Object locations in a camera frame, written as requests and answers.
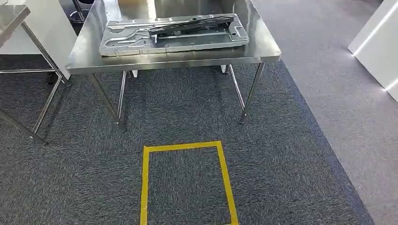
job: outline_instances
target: table top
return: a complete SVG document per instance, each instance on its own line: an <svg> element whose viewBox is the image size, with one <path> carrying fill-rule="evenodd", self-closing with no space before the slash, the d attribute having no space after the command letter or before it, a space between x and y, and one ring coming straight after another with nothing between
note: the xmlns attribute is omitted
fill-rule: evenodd
<svg viewBox="0 0 398 225"><path fill-rule="evenodd" d="M109 21L235 13L250 42L235 48L102 57ZM95 0L69 56L71 74L279 61L281 50L250 0Z"/></svg>
<svg viewBox="0 0 398 225"><path fill-rule="evenodd" d="M31 13L30 10L24 5L0 6L0 47L11 37L29 13Z"/></svg>

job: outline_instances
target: yellow tape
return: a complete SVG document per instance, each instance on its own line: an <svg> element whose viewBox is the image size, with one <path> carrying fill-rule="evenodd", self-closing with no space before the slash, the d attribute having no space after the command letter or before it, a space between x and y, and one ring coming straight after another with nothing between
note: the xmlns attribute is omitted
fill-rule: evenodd
<svg viewBox="0 0 398 225"><path fill-rule="evenodd" d="M235 208L234 196L232 194L230 176L228 175L227 162L225 161L224 151L222 150L221 141L217 141L217 153L220 160L222 179L224 181L225 193L227 195L228 208L231 215L231 225L238 225L237 212Z"/></svg>
<svg viewBox="0 0 398 225"><path fill-rule="evenodd" d="M148 222L148 174L149 174L149 151L144 146L142 160L142 190L141 190L141 222L140 225L147 225Z"/></svg>
<svg viewBox="0 0 398 225"><path fill-rule="evenodd" d="M207 148L207 147L216 147L217 142L199 142L199 143L190 143L190 144L175 144L175 145L162 145L162 146L154 146L154 147L146 147L149 152L156 151L174 151L174 150L183 150L183 149L197 149L197 148Z"/></svg>
<svg viewBox="0 0 398 225"><path fill-rule="evenodd" d="M183 149L196 149L216 147L218 158L220 160L222 180L224 182L225 193L227 196L228 208L231 215L231 223L229 225L239 225L237 219L237 211L235 208L234 197L232 195L232 188L230 177L228 175L227 163L225 161L224 151L222 149L221 141L216 142L199 142L190 144L176 144L176 145L163 145L163 146L144 146L143 162L142 162L142 190L141 190L141 217L140 225L147 225L148 223L148 174L149 174L149 153L158 151L173 151Z"/></svg>

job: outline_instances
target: white panel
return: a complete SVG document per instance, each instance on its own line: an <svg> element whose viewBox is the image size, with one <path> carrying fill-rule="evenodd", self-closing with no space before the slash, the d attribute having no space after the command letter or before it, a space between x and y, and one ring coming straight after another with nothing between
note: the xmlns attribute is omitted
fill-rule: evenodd
<svg viewBox="0 0 398 225"><path fill-rule="evenodd" d="M348 47L384 88L398 79L397 8L398 0L384 0ZM398 100L398 86L388 92Z"/></svg>
<svg viewBox="0 0 398 225"><path fill-rule="evenodd" d="M11 38L0 48L0 54L40 54L40 51L22 27L18 27Z"/></svg>
<svg viewBox="0 0 398 225"><path fill-rule="evenodd" d="M8 0L8 5L27 5L31 14L25 19L26 24L37 36L41 44L51 55L55 63L70 77L65 69L68 57L76 41L76 34L63 12L58 0ZM11 54L32 54L32 42L29 37L18 31L15 40L7 41L7 52Z"/></svg>

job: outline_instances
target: stool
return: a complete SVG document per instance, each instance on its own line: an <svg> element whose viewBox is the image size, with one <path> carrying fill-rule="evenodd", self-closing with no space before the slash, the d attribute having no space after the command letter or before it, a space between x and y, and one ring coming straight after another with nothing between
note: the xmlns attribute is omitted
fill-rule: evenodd
<svg viewBox="0 0 398 225"><path fill-rule="evenodd" d="M84 23L88 13L90 12L88 9L83 9L80 7L79 2L84 4L92 4L94 0L72 0L73 5L75 5L76 11L70 14L69 18L74 23Z"/></svg>

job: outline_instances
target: gray carpet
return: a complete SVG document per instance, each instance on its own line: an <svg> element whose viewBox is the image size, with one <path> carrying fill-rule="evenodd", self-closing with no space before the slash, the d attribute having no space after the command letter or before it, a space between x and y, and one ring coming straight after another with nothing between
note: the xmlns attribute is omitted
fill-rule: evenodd
<svg viewBox="0 0 398 225"><path fill-rule="evenodd" d="M255 69L234 65L245 97ZM114 105L120 80L99 75ZM240 224L373 223L283 62L264 72L245 125L219 67L140 71L126 84L124 133L87 77L72 82L39 131L49 145L0 121L0 224L139 224L143 145L216 140ZM43 74L1 76L0 106L32 127L50 89ZM150 153L149 225L229 222L215 148Z"/></svg>

